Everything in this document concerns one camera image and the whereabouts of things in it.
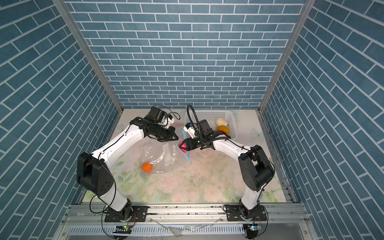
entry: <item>cable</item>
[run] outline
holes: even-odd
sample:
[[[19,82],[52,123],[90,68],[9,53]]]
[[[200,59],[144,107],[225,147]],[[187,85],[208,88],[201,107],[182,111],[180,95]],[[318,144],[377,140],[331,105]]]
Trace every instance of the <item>cable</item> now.
[[[217,140],[227,140],[227,139],[228,139],[227,137],[217,137],[217,138],[214,138],[212,140],[205,141],[203,143],[207,144],[207,143],[214,142],[214,141],[217,141]]]
[[[268,158],[264,157],[264,156],[261,155],[261,154],[258,154],[257,152],[252,151],[252,149],[246,149],[244,146],[239,146],[239,145],[237,145],[236,143],[232,142],[229,138],[228,138],[227,140],[230,141],[231,143],[233,143],[235,146],[241,148],[241,149],[244,149],[244,150],[247,150],[247,151],[251,151],[252,153],[254,153],[254,154],[256,154],[256,155],[259,155],[260,157],[263,157],[263,158],[265,158],[266,160],[268,160],[268,161],[270,162],[270,164],[272,164],[272,166],[273,166],[273,175],[275,175],[275,172],[276,172],[276,171],[275,171],[275,165],[274,165]]]
[[[195,130],[195,132],[196,132],[196,128],[195,128],[195,125],[194,125],[194,123],[193,123],[193,121],[192,121],[192,118],[191,118],[191,116],[189,115],[189,108],[193,108],[192,107],[192,105],[187,105],[187,115],[188,115],[188,119],[189,119],[189,121],[191,122],[191,124],[192,124],[192,127],[193,127],[193,129]]]
[[[224,204],[224,205],[222,205],[222,209],[223,209],[223,211],[225,212],[225,213],[227,213],[227,214],[230,214],[232,211],[230,211],[230,210],[225,210],[224,209],[224,207],[227,207],[227,206],[231,206],[231,205],[229,205],[229,204]]]
[[[199,131],[199,137],[200,137],[201,141],[202,141],[203,143],[205,143],[205,141],[204,141],[204,139],[203,139],[203,136],[201,135],[201,134],[202,134],[202,128],[201,128],[201,125],[200,125],[200,123],[199,123],[199,119],[197,118],[197,114],[196,114],[196,112],[195,112],[195,109],[192,107],[192,105],[189,105],[189,106],[190,106],[190,108],[191,108],[191,110],[192,110],[193,115],[195,116],[196,125],[197,125],[198,131]]]
[[[113,175],[112,175],[112,173],[102,164],[102,162],[100,161],[100,155],[101,155],[101,153],[102,152],[100,152],[99,153],[99,156],[98,156],[98,160],[99,160],[99,163],[100,163],[100,165],[105,169],[105,171],[107,171],[111,176],[112,176],[112,179],[113,179],[113,183],[114,183],[114,185],[115,185],[115,192],[114,192],[114,194],[113,194],[113,198],[112,198],[112,201],[111,201],[111,203],[110,204],[107,204],[108,205],[108,208],[110,208],[110,206],[112,205],[112,203],[113,203],[113,201],[115,200],[115,197],[116,197],[116,181],[115,181],[115,178],[113,177]]]
[[[113,238],[114,240],[116,240],[114,237],[112,237],[111,235],[107,234],[104,230],[104,227],[103,227],[103,213],[104,213],[104,209],[105,209],[105,206],[103,208],[103,211],[101,212],[101,229],[103,230],[103,232],[105,233],[105,235],[107,235],[108,237],[110,238]]]
[[[177,120],[180,120],[180,119],[181,119],[180,114],[176,113],[176,114],[179,116],[179,118],[177,118],[176,115],[175,115],[175,112],[172,112],[172,110],[171,110],[169,107],[164,106],[164,105],[154,105],[154,107],[156,107],[156,106],[165,107],[166,109],[168,109],[168,110],[170,111],[169,114],[173,113],[173,115],[175,116],[175,118],[176,118]]]
[[[170,112],[170,113],[168,113],[168,114],[171,114],[171,113],[173,113],[173,115],[175,116],[175,118],[176,118],[177,120],[180,120],[180,119],[181,119],[180,114],[178,114],[177,112]]]
[[[127,133],[127,131],[129,130],[130,127],[131,127],[131,125],[128,126],[127,130],[125,131],[125,134]],[[111,144],[111,145],[109,145],[108,147],[106,147],[105,149],[103,149],[102,152],[105,152],[105,150],[107,150],[108,148],[110,148],[110,147],[112,147],[113,145],[115,145],[115,144],[116,144],[122,137],[124,137],[124,136],[125,136],[124,134],[121,135],[121,136],[119,137],[119,139],[116,140],[116,142],[114,142],[113,144]]]
[[[255,218],[253,219],[253,224],[255,224],[256,217],[259,219],[260,226],[263,227],[263,226],[262,226],[262,222],[261,222],[261,220],[260,220],[260,218],[259,218],[258,215],[255,215]]]
[[[147,135],[147,137],[152,138],[152,139],[156,139],[156,140],[157,140],[157,138],[155,138],[155,137],[151,137],[150,135]]]
[[[166,113],[167,123],[164,126],[168,125],[168,113]]]
[[[265,213],[266,213],[266,225],[265,225],[265,229],[264,229],[264,231],[260,234],[260,235],[257,235],[257,236],[261,236],[261,235],[263,235],[264,233],[265,233],[265,231],[266,231],[266,228],[268,227],[268,220],[269,220],[269,215],[268,215],[268,211],[266,210],[266,208],[263,206],[263,208],[264,208],[264,211],[265,211]]]
[[[133,226],[132,227],[134,227],[135,224],[136,224],[136,213],[135,213],[135,221],[133,222]]]
[[[93,200],[93,198],[94,197],[96,197],[97,195],[95,195],[95,196],[93,196],[92,198],[91,198],[91,201],[89,202],[89,210],[92,212],[92,213],[94,213],[94,214],[100,214],[100,213],[102,213],[103,211],[100,211],[100,212],[94,212],[94,211],[92,211],[92,209],[91,209],[91,203],[92,203],[92,200]]]

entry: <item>white plastic basket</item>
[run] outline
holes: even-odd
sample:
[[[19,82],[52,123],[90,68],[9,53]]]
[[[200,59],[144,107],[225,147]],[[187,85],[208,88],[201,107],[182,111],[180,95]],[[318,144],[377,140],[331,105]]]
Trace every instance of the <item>white plastic basket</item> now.
[[[236,140],[237,137],[237,126],[235,117],[233,116],[233,113],[229,110],[195,110],[197,118],[199,121],[205,119],[207,120],[209,126],[214,130],[217,131],[216,126],[216,119],[222,118],[227,121],[229,128],[229,136],[231,136],[232,140]],[[193,115],[193,112],[190,110],[189,114],[191,116],[191,119],[193,122],[196,122],[195,116]],[[185,112],[184,115],[184,125],[189,123],[187,112]]]

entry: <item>table surface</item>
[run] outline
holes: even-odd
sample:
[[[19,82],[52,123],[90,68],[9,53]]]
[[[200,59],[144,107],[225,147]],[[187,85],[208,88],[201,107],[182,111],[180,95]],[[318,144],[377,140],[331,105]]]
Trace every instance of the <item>table surface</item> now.
[[[148,109],[125,109],[113,132],[112,138],[121,133],[130,120],[144,117]],[[181,120],[172,124],[182,141],[181,126],[186,110],[173,110]],[[254,110],[231,110],[237,125],[236,141],[260,145],[270,161],[261,125]],[[238,202],[245,190],[237,160],[213,149],[195,149],[186,157],[176,147],[176,141],[160,143],[150,138],[134,144],[111,168],[117,188],[132,202]],[[170,155],[164,156],[163,149]],[[141,169],[145,162],[153,164],[147,174]],[[286,202],[277,174],[264,188],[260,202]],[[94,196],[87,191],[83,202]]]

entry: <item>black cable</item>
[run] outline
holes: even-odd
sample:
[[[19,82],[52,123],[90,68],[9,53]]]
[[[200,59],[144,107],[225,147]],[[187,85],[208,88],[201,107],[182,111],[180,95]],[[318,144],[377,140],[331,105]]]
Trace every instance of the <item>black cable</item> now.
[[[132,226],[132,227],[134,227],[135,224],[136,224],[136,213],[135,213],[135,219],[134,219],[134,221],[133,221],[133,226]]]
[[[95,195],[95,196],[93,196],[92,198],[91,198],[91,201],[89,202],[89,210],[92,212],[92,213],[94,213],[94,214],[100,214],[100,213],[102,213],[103,211],[100,211],[100,212],[94,212],[94,211],[92,211],[92,209],[91,209],[91,203],[92,203],[92,200],[93,200],[93,198],[94,197],[96,197],[97,195]]]
[[[195,130],[195,132],[196,132],[196,128],[195,128],[195,125],[194,125],[194,123],[193,123],[193,121],[192,121],[192,118],[191,118],[191,116],[189,115],[189,108],[190,107],[192,107],[192,105],[187,105],[187,115],[188,115],[188,119],[189,119],[189,121],[191,122],[191,124],[192,124],[192,127],[193,127],[193,129]]]
[[[125,134],[128,132],[128,130],[129,130],[130,127],[131,127],[131,125],[128,126],[127,130],[125,131]],[[114,142],[114,143],[111,144],[110,146],[106,147],[106,149],[103,149],[103,152],[105,152],[105,150],[107,150],[108,148],[110,148],[110,147],[112,147],[113,145],[115,145],[115,143],[117,143],[123,136],[125,136],[125,135],[121,135],[121,136],[119,137],[119,139],[116,140],[116,142]]]
[[[177,118],[176,115],[175,115],[175,112],[172,112],[172,110],[171,110],[169,107],[164,106],[164,105],[154,105],[154,107],[156,107],[156,106],[165,107],[166,109],[168,109],[168,110],[170,111],[169,114],[173,113],[173,115],[175,116],[175,118],[176,118],[177,120],[180,120],[180,118],[181,118],[181,117],[180,117],[180,114],[176,113],[176,114],[179,116],[179,118]]]
[[[147,137],[152,138],[152,139],[156,139],[156,140],[157,140],[157,138],[155,138],[155,137],[151,137],[150,135],[147,135]]]
[[[205,141],[203,142],[204,144],[207,144],[207,143],[210,143],[210,142],[214,142],[216,140],[227,140],[228,138],[227,137],[217,137],[217,138],[214,138],[212,140],[208,140],[208,141]]]
[[[180,119],[181,119],[180,114],[178,114],[177,112],[170,112],[170,113],[168,113],[168,114],[171,114],[171,113],[173,113],[173,115],[175,116],[175,118],[176,118],[176,115],[175,115],[175,114],[177,114],[177,115],[179,116],[179,118],[176,118],[177,120],[180,120]]]
[[[210,143],[210,142],[213,142],[213,141],[211,141],[211,140],[209,140],[209,141],[205,141],[205,139],[204,139],[203,136],[201,135],[201,134],[202,134],[202,127],[201,127],[201,125],[200,125],[200,123],[199,123],[199,119],[197,118],[197,114],[196,114],[196,112],[195,112],[195,109],[193,108],[193,106],[192,106],[191,104],[188,104],[188,105],[187,105],[187,114],[188,114],[188,118],[189,118],[189,120],[191,121],[192,126],[193,126],[193,122],[192,122],[192,119],[191,119],[191,117],[190,117],[190,115],[189,115],[189,108],[191,108],[192,113],[193,113],[193,115],[195,116],[196,125],[197,125],[198,131],[199,131],[199,137],[200,137],[201,142],[203,143],[203,145],[205,145],[205,144],[207,144],[207,143]]]
[[[112,176],[112,179],[113,179],[113,183],[114,183],[114,185],[115,185],[115,193],[113,194],[113,198],[112,198],[112,201],[111,201],[111,203],[110,204],[107,204],[108,205],[108,208],[110,208],[110,206],[112,205],[112,203],[113,203],[113,201],[115,200],[115,197],[116,197],[116,181],[115,181],[115,177],[113,177],[113,175],[112,175],[112,173],[102,164],[102,162],[100,161],[100,155],[101,155],[101,153],[99,154],[99,156],[98,156],[98,160],[99,160],[99,163],[100,163],[100,165],[105,169],[105,171],[107,171],[111,176]]]
[[[227,207],[227,206],[231,206],[231,205],[230,205],[230,204],[224,204],[224,205],[222,205],[221,208],[223,209],[223,211],[224,211],[225,213],[227,213],[227,214],[229,213],[229,214],[230,214],[232,211],[230,211],[230,210],[225,210],[225,209],[224,209],[224,207]]]
[[[166,113],[167,123],[164,126],[168,125],[168,113]]]
[[[264,156],[261,155],[261,154],[258,154],[257,152],[252,151],[251,149],[246,149],[244,146],[239,146],[239,145],[237,145],[236,143],[232,142],[229,138],[228,138],[227,140],[230,141],[231,143],[233,143],[235,146],[241,148],[241,149],[244,149],[244,150],[247,150],[247,151],[251,151],[252,153],[254,153],[254,154],[256,154],[256,155],[259,155],[260,157],[263,157],[263,158],[265,158],[266,160],[268,160],[268,161],[270,162],[270,164],[272,164],[272,166],[273,166],[273,175],[275,175],[275,172],[276,172],[276,171],[275,171],[275,165],[274,165],[268,158],[264,157]]]
[[[103,227],[103,213],[104,213],[104,209],[105,209],[105,206],[104,206],[103,211],[102,211],[102,213],[101,213],[101,229],[103,230],[103,232],[105,233],[105,235],[107,235],[108,237],[113,238],[114,240],[116,240],[114,237],[112,237],[111,235],[107,234],[107,233],[105,232],[105,230],[104,230],[104,227]]]

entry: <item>blue brick wall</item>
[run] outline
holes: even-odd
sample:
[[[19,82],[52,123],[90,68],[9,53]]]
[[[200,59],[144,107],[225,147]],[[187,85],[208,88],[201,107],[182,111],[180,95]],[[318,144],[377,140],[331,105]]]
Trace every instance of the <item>blue brick wall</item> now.
[[[0,0],[0,239],[46,239],[117,111],[51,0]]]
[[[66,1],[125,108],[257,108],[305,0]]]
[[[265,108],[322,239],[384,239],[384,4],[317,0]]]

